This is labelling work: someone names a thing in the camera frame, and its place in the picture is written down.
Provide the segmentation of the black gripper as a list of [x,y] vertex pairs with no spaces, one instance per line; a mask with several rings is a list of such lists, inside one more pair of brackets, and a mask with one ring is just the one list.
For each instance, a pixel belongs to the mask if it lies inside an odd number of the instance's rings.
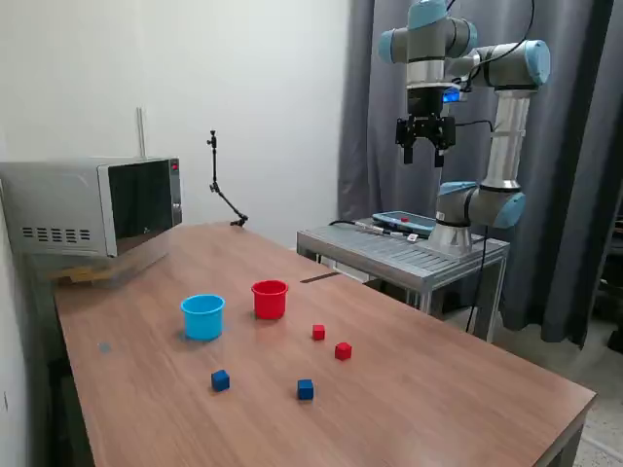
[[456,144],[456,119],[441,117],[443,88],[411,88],[407,91],[408,119],[396,121],[395,144],[403,151],[403,163],[413,162],[413,145],[423,137],[435,148],[434,166],[444,166],[444,154]]

